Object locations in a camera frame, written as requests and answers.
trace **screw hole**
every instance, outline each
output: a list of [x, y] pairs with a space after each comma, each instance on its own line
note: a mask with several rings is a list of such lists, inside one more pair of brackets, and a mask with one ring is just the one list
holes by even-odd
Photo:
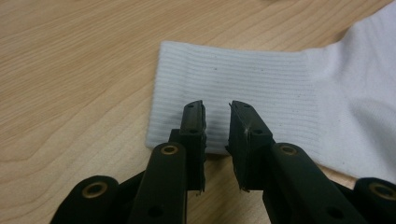
[[336, 207], [328, 207], [326, 209], [326, 212], [327, 212], [327, 214], [329, 214], [329, 216], [331, 216], [335, 219], [343, 219], [344, 218], [343, 212]]
[[97, 198], [107, 190], [107, 183], [98, 181], [91, 183], [82, 190], [82, 196], [87, 199]]
[[386, 200], [396, 201], [396, 191], [380, 183], [371, 183], [369, 189], [372, 193]]
[[281, 146], [280, 150], [282, 150], [282, 152], [285, 153], [286, 155], [290, 155], [290, 156], [297, 154], [297, 150], [294, 147]]
[[160, 216], [163, 215], [163, 209], [160, 206], [158, 206], [158, 205], [152, 206], [148, 210], [148, 215], [150, 217], [160, 217]]
[[177, 151], [178, 151], [178, 147], [175, 146], [165, 146], [161, 148], [161, 153], [164, 155], [172, 155], [177, 153]]

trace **wooden table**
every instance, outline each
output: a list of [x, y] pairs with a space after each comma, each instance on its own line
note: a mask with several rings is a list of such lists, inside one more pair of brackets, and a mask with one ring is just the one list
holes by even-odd
[[[48, 223], [80, 180], [145, 169], [161, 41], [295, 51], [339, 40], [390, 1], [0, 2], [0, 222]], [[354, 179], [326, 170], [336, 181]], [[268, 223], [228, 157], [209, 156], [189, 223]]]

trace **white sock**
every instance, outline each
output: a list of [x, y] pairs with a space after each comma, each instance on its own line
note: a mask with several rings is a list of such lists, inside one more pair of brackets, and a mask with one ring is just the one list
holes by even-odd
[[232, 100], [253, 105], [277, 142], [356, 177], [396, 182], [396, 4], [338, 43], [299, 52], [163, 42], [147, 146], [166, 142], [183, 106], [203, 100], [206, 152], [226, 153]]

